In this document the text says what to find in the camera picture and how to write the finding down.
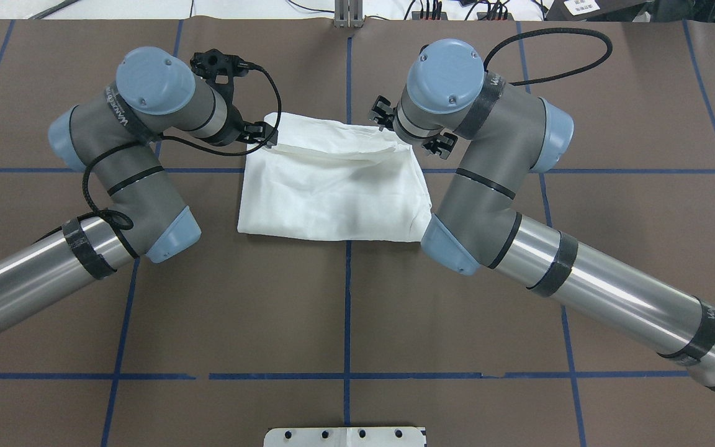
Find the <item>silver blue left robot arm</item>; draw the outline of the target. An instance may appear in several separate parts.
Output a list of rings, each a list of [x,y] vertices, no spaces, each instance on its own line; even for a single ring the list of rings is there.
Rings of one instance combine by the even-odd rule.
[[[161,263],[201,236],[189,205],[155,153],[175,141],[211,155],[239,142],[246,156],[276,144],[275,122],[248,122],[233,103],[235,78],[266,68],[210,49],[190,62],[138,47],[117,65],[99,96],[52,122],[54,154],[81,173],[88,212],[74,216],[0,261],[0,333],[143,256]]]

